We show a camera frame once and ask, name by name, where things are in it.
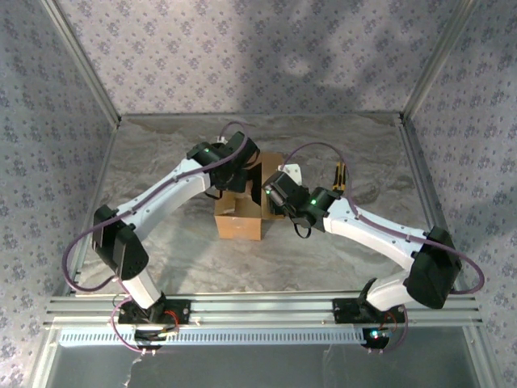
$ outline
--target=marble surface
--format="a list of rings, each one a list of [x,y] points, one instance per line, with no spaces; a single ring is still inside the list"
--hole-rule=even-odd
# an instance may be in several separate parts
[[[213,141],[224,124],[246,120],[261,150],[287,155],[310,141],[328,141],[346,152],[353,166],[355,198],[366,210],[426,229],[406,154],[393,117],[384,116],[201,116],[123,120],[105,184],[103,203],[120,205],[174,169],[200,141]],[[336,155],[320,146],[302,150],[311,189],[332,184]],[[149,270],[166,293],[362,289],[375,276],[397,272],[383,255],[349,239],[313,232],[296,236],[289,220],[269,221],[261,242],[220,240],[213,200],[197,196],[168,216],[145,240]],[[110,275],[88,251],[81,282],[97,285]],[[117,293],[117,284],[105,288]]]

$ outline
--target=cardboard box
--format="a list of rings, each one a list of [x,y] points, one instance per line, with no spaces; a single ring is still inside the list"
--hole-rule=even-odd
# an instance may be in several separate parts
[[[223,192],[214,210],[220,238],[260,241],[262,220],[284,218],[269,212],[266,193],[262,190],[263,183],[273,175],[283,160],[281,154],[262,152],[249,168],[251,180],[246,185],[246,192]]]

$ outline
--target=aluminum frame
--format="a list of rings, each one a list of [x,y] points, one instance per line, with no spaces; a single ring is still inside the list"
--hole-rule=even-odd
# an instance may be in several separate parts
[[[404,127],[399,116],[394,116],[394,122],[399,129],[401,141],[410,161],[427,223],[429,226],[446,227],[443,214],[437,212],[436,207],[433,206],[437,203],[438,197],[431,181],[425,178],[430,175],[425,161],[419,156],[416,132],[410,126]],[[103,174],[105,174],[107,160],[108,158],[103,166]],[[97,198],[101,188],[102,185],[99,184]],[[76,258],[76,264],[80,266],[82,264],[80,255],[76,255]],[[185,332],[221,333],[231,328],[249,333],[256,330],[275,332],[300,329],[309,330],[310,333],[322,333],[334,329],[347,332],[368,326],[334,323],[331,300],[336,297],[357,297],[358,295],[359,292],[328,291],[192,294],[168,298],[188,298],[193,301],[191,321],[183,327]],[[68,297],[53,297],[48,307],[47,318],[44,320],[48,336],[40,351],[40,359],[43,362],[37,365],[32,377],[32,386],[46,386],[63,333],[77,333],[77,330],[84,328],[93,331],[109,330],[107,320],[113,308],[112,303],[120,300],[122,297],[114,295],[74,294]],[[474,296],[451,295],[442,310],[429,310],[416,302],[409,303],[407,308],[412,327],[463,327],[481,386],[502,386],[502,375],[490,349]]]
[[[358,291],[295,293],[207,293],[167,296],[191,301],[190,319],[181,328],[246,329],[371,327],[372,324],[336,324],[332,300],[356,298]],[[84,295],[53,297],[44,327],[105,327],[113,303],[122,297]],[[476,298],[452,295],[443,309],[430,310],[417,302],[407,304],[412,327],[462,327],[482,325]]]
[[[445,65],[449,54],[469,21],[470,15],[476,10],[479,2],[480,0],[459,0],[457,3],[427,60],[420,78],[406,101],[403,110],[404,118],[413,118],[422,106],[433,82]]]
[[[439,210],[439,198],[432,183],[431,173],[423,157],[423,151],[417,137],[416,128],[410,117],[404,120],[399,119],[398,128],[401,134],[402,143],[406,148],[408,159],[410,160],[411,170],[413,171],[414,181],[417,185],[418,194],[426,214],[427,224],[436,225],[448,230],[445,216]],[[465,289],[466,284],[463,279],[458,277],[456,287]],[[494,351],[491,348],[488,334],[483,326],[464,327],[465,340],[469,346],[470,357],[476,370],[477,380],[483,387],[500,387],[505,382],[502,379],[501,370],[495,360]]]
[[[40,0],[40,3],[52,20],[56,32],[63,39],[63,43],[65,44],[69,55],[72,57],[79,72],[84,77],[86,84],[91,89],[91,92],[106,115],[106,118],[110,121],[111,125],[120,123],[120,116],[116,111],[115,106],[111,102],[109,95],[99,80],[99,77],[97,77],[93,66],[88,60],[88,56],[74,35],[70,23],[65,17],[65,14],[61,11],[57,1]]]

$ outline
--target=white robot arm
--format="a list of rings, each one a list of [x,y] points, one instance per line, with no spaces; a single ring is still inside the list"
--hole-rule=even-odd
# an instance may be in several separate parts
[[[334,309],[336,320],[337,315],[344,315],[347,323],[353,323],[355,318],[357,322],[369,320],[395,306],[412,301],[433,309],[443,307],[461,270],[460,259],[439,248],[411,240],[412,237],[421,241],[429,239],[453,247],[447,231],[435,227],[426,233],[391,222],[354,205],[353,209],[350,201],[341,197],[340,192],[316,188],[309,193],[307,188],[299,185],[284,171],[277,171],[263,185],[263,189],[276,209],[289,216],[296,228],[301,226],[309,231],[314,228],[352,239],[380,252],[401,267],[399,273],[371,279],[366,284],[356,301],[359,312],[355,317],[350,311]],[[381,228],[400,231],[406,237],[393,237],[365,223],[358,215]]]
[[[236,153],[244,141],[246,145]],[[141,243],[168,214],[211,187],[244,192],[246,168],[258,152],[257,146],[240,132],[226,144],[200,143],[170,174],[137,198],[118,209],[104,205],[95,212],[96,225],[119,214],[128,214],[122,220],[95,231],[93,248],[132,296],[132,308],[141,323],[161,322],[171,303],[151,279],[146,268],[149,257]],[[231,162],[204,169],[230,154],[237,154]],[[443,306],[460,271],[460,261],[440,249],[412,242],[410,236],[430,238],[452,247],[446,231],[434,228],[426,234],[423,230],[398,225],[360,208],[352,208],[351,203],[336,191],[316,188],[309,193],[301,186],[299,175],[291,177],[286,172],[277,171],[263,185],[275,211],[288,215],[296,227],[315,228],[350,238],[401,266],[401,271],[395,275],[370,280],[359,298],[347,304],[346,308],[334,309],[337,323],[374,322],[383,312],[413,300],[430,308]],[[378,225],[400,230],[407,238],[394,238],[369,226],[357,217],[354,210]]]
[[[118,209],[107,205],[97,209],[94,225],[109,225],[93,233],[93,248],[131,295],[137,304],[136,314],[144,322],[157,323],[161,319],[166,298],[149,275],[149,257],[141,243],[168,214],[209,188],[244,192],[246,168],[258,152],[241,132],[226,143],[200,143],[170,174],[138,197]],[[120,214],[128,215],[114,221]]]

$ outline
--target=purple cable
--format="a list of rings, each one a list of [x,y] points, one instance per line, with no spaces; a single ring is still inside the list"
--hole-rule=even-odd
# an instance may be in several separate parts
[[[221,133],[219,133],[219,137],[223,137],[223,135],[225,134],[226,130],[231,127],[232,125],[241,125],[241,128],[244,128],[244,125],[248,125],[249,127],[254,127],[255,125],[253,124],[248,124],[248,123],[245,123],[244,121],[237,121],[237,120],[234,120],[234,121],[230,121],[227,125],[225,125],[223,127],[223,129],[221,130]]]
[[[152,200],[159,192],[161,192],[164,188],[169,186],[170,184],[176,183],[180,181],[181,179],[187,178],[188,176],[199,174],[200,172],[207,172],[210,171],[216,167],[222,166],[223,164],[233,160],[239,153],[244,150],[244,147],[246,146],[246,143],[248,142],[248,133],[246,131],[245,125],[246,123],[242,123],[240,121],[231,121],[229,124],[238,124],[242,127],[244,130],[244,139],[242,139],[241,145],[233,152],[233,154],[227,156],[226,158],[222,158],[221,160],[208,164],[207,166],[203,166],[200,168],[196,168],[194,170],[190,170],[187,172],[183,172],[182,174],[173,176],[172,178],[168,179],[167,181],[160,184],[157,188],[155,188],[146,198],[144,198],[142,201],[140,201],[138,204],[136,204],[131,210],[128,210],[127,212],[124,212],[122,214],[119,214],[113,218],[110,218],[109,220],[100,222],[99,224],[92,226],[90,229],[85,230],[81,232],[72,242],[66,247],[65,251],[63,252],[63,257],[61,260],[61,270],[63,271],[63,275],[65,276],[66,284],[70,286],[71,289],[74,289],[76,291],[82,291],[84,293],[93,293],[95,291],[99,291],[104,286],[106,286],[111,280],[115,278],[115,276],[108,277],[105,281],[103,281],[100,285],[96,287],[82,287],[80,285],[75,284],[74,280],[70,277],[70,274],[68,272],[68,260],[70,256],[70,252],[73,250],[73,248],[77,245],[81,239],[85,238],[88,234],[94,233],[97,230],[101,230],[102,228],[109,226],[117,221],[120,221],[122,218],[127,217],[128,215],[135,213],[138,209],[140,209],[142,206],[147,204],[150,200]]]
[[[296,152],[298,152],[302,148],[305,148],[306,146],[313,146],[313,145],[320,145],[320,146],[325,146],[325,147],[331,148],[332,150],[334,150],[336,152],[336,154],[338,154],[339,158],[341,159],[341,162],[344,163],[345,166],[347,166],[348,176],[347,176],[347,189],[345,191],[345,197],[347,198],[348,203],[350,204],[353,214],[355,215],[355,217],[358,220],[364,222],[366,225],[371,226],[372,228],[380,230],[381,232],[390,234],[393,237],[403,238],[403,239],[409,238],[410,241],[415,242],[415,243],[427,244],[427,245],[431,245],[433,247],[437,247],[444,251],[450,252],[453,255],[457,255],[460,259],[467,262],[470,266],[472,266],[474,268],[474,270],[477,272],[477,275],[479,276],[479,281],[478,281],[477,285],[475,285],[471,289],[466,289],[466,290],[461,290],[461,291],[452,290],[450,293],[458,294],[458,295],[465,295],[468,293],[475,293],[483,288],[483,285],[485,285],[485,274],[483,273],[481,268],[472,259],[470,259],[465,253],[459,252],[454,248],[448,247],[447,245],[443,245],[439,242],[431,241],[426,238],[420,238],[420,237],[416,237],[416,236],[412,236],[412,235],[408,236],[407,234],[399,232],[398,230],[392,230],[390,228],[387,228],[386,226],[379,225],[376,222],[371,221],[371,220],[367,219],[365,216],[363,216],[362,214],[360,214],[359,210],[357,209],[357,205],[355,204],[355,202],[352,198],[352,181],[351,181],[351,174],[350,174],[350,169],[351,169],[350,161],[347,160],[347,158],[345,158],[345,155],[340,150],[338,150],[336,147],[334,147],[333,145],[322,142],[322,141],[314,141],[311,143],[301,145],[300,147],[296,148],[293,152],[291,152],[289,154],[289,156],[286,157],[286,159],[284,160],[284,164],[282,164],[282,167],[280,168],[280,170],[284,169],[284,167],[287,164],[287,162],[289,161],[289,159],[292,158],[292,156]]]
[[[128,348],[129,350],[133,350],[134,352],[137,352],[137,353],[142,353],[142,351],[139,349],[139,348],[135,348],[134,346],[132,346],[131,344],[128,343],[128,341],[126,341],[122,335],[119,333],[118,330],[116,330],[116,325],[115,325],[115,314],[116,312],[120,309],[120,307],[122,307],[123,305],[125,305],[126,303],[132,301],[132,298],[131,297],[126,297],[123,301],[121,301],[118,305],[116,305],[116,307],[113,309],[113,311],[111,312],[111,316],[110,316],[110,324],[111,324],[111,328],[113,329],[113,332],[115,332],[115,335],[117,336],[117,338],[120,340],[120,342],[122,342],[122,344]]]

